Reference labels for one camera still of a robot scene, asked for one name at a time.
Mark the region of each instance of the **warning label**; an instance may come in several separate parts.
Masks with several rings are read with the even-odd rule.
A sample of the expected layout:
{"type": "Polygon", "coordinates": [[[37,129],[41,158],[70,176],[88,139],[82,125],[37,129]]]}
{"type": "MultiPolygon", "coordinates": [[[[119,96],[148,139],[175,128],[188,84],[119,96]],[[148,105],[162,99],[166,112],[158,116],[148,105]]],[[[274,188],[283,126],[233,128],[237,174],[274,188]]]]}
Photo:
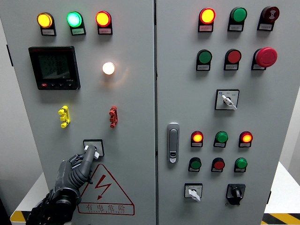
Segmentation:
{"type": "Polygon", "coordinates": [[[82,192],[82,201],[77,206],[79,213],[90,214],[135,214],[135,205],[113,175],[99,164],[93,175],[93,184],[87,184],[82,192]]]}

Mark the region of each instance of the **yellow terminal connector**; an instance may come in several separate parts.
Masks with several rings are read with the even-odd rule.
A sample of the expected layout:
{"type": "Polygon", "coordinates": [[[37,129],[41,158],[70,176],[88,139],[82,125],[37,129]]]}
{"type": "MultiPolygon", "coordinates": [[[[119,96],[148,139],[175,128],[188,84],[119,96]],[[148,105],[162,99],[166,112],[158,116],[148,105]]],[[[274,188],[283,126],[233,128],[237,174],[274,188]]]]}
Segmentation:
{"type": "Polygon", "coordinates": [[[60,121],[62,121],[63,123],[60,125],[61,128],[66,128],[71,119],[70,119],[70,114],[69,114],[69,108],[64,105],[59,111],[58,114],[60,115],[60,121]]]}

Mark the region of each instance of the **red terminal connector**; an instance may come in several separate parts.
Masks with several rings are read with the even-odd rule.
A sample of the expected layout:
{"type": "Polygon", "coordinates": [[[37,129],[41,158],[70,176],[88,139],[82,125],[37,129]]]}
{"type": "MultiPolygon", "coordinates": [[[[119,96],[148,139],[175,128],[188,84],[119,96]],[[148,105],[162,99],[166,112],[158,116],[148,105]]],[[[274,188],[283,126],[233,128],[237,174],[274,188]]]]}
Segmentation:
{"type": "Polygon", "coordinates": [[[111,116],[109,121],[111,122],[111,128],[115,128],[118,124],[118,113],[117,113],[117,107],[116,106],[112,106],[110,111],[109,111],[109,115],[111,116]]]}

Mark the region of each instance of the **illuminated white light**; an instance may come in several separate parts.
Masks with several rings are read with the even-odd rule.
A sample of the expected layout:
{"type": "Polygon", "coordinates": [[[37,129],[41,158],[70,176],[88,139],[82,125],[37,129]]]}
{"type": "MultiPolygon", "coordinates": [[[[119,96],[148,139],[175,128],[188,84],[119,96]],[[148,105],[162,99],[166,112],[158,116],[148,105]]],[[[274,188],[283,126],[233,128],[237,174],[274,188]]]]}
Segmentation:
{"type": "Polygon", "coordinates": [[[114,64],[112,62],[106,62],[103,65],[102,70],[107,75],[113,74],[114,73],[114,64]]]}

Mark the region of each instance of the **lightning bolt symbol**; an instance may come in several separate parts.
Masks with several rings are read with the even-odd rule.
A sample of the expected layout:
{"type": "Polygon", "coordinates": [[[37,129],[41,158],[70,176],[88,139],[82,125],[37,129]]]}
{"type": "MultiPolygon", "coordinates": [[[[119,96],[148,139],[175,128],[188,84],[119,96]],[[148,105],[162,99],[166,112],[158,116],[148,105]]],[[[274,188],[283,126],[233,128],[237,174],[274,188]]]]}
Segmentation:
{"type": "Polygon", "coordinates": [[[103,174],[102,177],[100,178],[98,184],[95,186],[95,189],[96,189],[96,188],[106,187],[105,190],[102,192],[102,194],[101,194],[101,195],[98,195],[98,199],[97,199],[97,200],[99,200],[100,198],[102,198],[102,195],[103,195],[103,194],[105,193],[105,191],[107,191],[107,189],[111,186],[111,184],[105,184],[105,185],[101,185],[101,186],[100,186],[100,183],[104,180],[105,177],[106,177],[106,176],[103,174]]]}

